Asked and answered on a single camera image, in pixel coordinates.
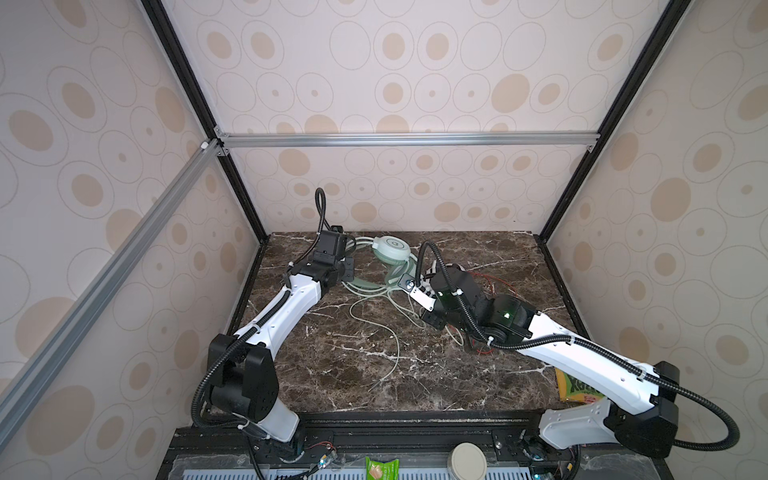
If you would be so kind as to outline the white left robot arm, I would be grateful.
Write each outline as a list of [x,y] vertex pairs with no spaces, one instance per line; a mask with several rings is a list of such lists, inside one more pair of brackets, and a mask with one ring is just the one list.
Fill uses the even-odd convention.
[[253,427],[282,443],[293,440],[299,416],[279,399],[274,360],[301,318],[330,288],[354,278],[354,259],[314,259],[297,273],[288,271],[278,294],[233,335],[217,335],[209,346],[208,367],[191,402],[199,428]]

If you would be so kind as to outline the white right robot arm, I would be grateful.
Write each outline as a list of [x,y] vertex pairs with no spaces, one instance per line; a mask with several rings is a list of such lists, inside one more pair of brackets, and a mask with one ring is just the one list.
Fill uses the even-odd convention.
[[[511,294],[488,295],[475,277],[456,265],[406,280],[404,290],[437,328],[452,325],[492,350],[532,357],[585,383],[601,394],[590,405],[547,410],[538,437],[568,449],[577,444],[616,443],[640,455],[664,459],[673,448],[723,451],[738,444],[735,420],[708,399],[680,386],[680,371],[662,361],[634,361],[572,332],[530,303]],[[726,427],[724,439],[693,442],[678,438],[677,397],[708,410]]]

